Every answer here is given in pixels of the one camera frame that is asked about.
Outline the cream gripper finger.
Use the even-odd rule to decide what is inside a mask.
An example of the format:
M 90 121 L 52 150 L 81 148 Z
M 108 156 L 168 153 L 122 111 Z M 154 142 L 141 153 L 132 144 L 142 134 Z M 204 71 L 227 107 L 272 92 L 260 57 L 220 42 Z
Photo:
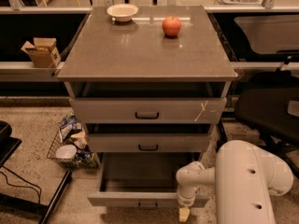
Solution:
M 188 207 L 180 207 L 178 209 L 178 218 L 180 222 L 186 222 L 190 215 L 190 209 Z

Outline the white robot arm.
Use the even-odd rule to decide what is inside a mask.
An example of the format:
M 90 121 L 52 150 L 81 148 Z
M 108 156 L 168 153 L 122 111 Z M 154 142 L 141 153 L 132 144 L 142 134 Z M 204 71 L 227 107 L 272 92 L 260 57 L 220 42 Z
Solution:
M 185 222 L 201 185 L 213 185 L 217 224 L 276 224 L 270 198 L 290 191 L 293 174 L 280 157 L 253 144 L 225 143 L 216 164 L 206 168 L 199 161 L 176 173 L 179 220 Z

